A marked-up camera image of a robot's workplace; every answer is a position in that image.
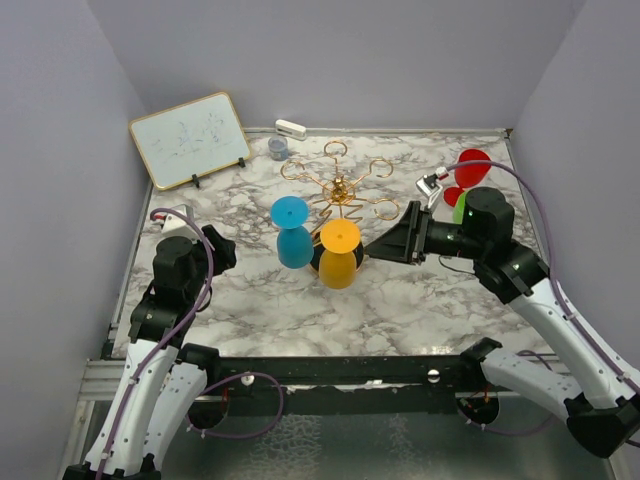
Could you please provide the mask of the yellow wine glass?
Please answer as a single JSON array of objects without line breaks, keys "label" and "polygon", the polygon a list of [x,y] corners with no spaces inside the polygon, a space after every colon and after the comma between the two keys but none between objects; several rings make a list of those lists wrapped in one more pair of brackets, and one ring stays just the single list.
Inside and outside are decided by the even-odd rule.
[{"label": "yellow wine glass", "polygon": [[357,272],[354,250],[361,241],[358,226],[343,218],[331,220],[322,228],[320,240],[324,247],[318,268],[321,282],[332,289],[349,287]]}]

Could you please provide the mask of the green wine glass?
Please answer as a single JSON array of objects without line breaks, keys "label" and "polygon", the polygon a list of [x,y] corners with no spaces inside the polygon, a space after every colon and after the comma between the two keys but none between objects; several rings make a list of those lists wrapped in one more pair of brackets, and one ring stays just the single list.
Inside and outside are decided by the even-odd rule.
[{"label": "green wine glass", "polygon": [[464,217],[466,195],[467,192],[461,193],[453,207],[453,222],[456,224],[462,223]]}]

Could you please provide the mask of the red wine glass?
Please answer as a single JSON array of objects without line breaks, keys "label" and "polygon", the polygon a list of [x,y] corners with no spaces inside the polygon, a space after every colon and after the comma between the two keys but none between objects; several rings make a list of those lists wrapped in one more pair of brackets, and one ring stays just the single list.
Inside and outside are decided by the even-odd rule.
[{"label": "red wine glass", "polygon": [[[482,150],[467,149],[458,157],[458,164],[472,161],[490,161],[490,157]],[[455,185],[444,190],[444,201],[450,207],[455,207],[459,198],[469,189],[477,186],[491,169],[490,165],[471,165],[454,171]]]}]

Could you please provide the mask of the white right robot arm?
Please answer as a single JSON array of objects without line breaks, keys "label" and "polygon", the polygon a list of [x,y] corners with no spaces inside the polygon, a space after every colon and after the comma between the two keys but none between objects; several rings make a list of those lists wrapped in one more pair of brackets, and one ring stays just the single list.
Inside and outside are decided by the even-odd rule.
[{"label": "white right robot arm", "polygon": [[526,320],[570,374],[562,377],[484,338],[465,350],[461,383],[517,392],[563,421],[588,452],[608,458],[639,429],[639,371],[617,354],[569,302],[549,266],[513,239],[515,210],[497,189],[465,199],[461,223],[433,219],[417,201],[364,249],[379,260],[419,264],[429,254],[473,263],[480,284]]}]

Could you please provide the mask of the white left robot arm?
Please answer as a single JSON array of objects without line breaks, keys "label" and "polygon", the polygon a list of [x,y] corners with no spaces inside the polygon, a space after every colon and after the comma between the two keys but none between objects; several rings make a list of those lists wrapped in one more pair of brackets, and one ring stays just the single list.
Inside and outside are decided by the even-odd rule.
[{"label": "white left robot arm", "polygon": [[130,322],[125,367],[113,402],[82,463],[67,479],[158,479],[164,457],[199,394],[220,385],[217,349],[184,339],[207,307],[211,280],[236,264],[235,244],[211,226],[194,239],[156,247],[153,278]]}]

